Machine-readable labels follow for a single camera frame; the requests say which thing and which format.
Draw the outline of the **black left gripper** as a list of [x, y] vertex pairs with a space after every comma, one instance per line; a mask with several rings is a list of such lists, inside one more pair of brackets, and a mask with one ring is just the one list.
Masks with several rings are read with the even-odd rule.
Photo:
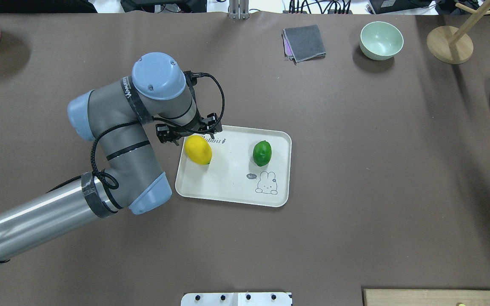
[[192, 134], [209, 134], [214, 139], [214, 134], [223, 130], [222, 118], [216, 113], [210, 113], [204, 118], [197, 112], [185, 125], [179, 125], [161, 117], [156, 117], [155, 120], [161, 122], [161, 124], [156, 124], [156, 136], [160, 143], [172, 142], [179, 145], [179, 139]]

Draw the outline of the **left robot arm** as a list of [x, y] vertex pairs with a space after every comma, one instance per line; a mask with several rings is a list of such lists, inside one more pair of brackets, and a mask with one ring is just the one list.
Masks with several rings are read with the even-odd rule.
[[93, 146], [91, 170], [0, 214], [0, 265], [92, 221], [129, 208], [146, 213], [171, 198], [165, 171], [144, 125], [156, 122], [161, 143], [222, 131], [222, 114], [201, 116], [193, 87], [207, 72], [182, 71], [171, 56], [152, 52], [131, 74], [72, 100], [68, 118]]

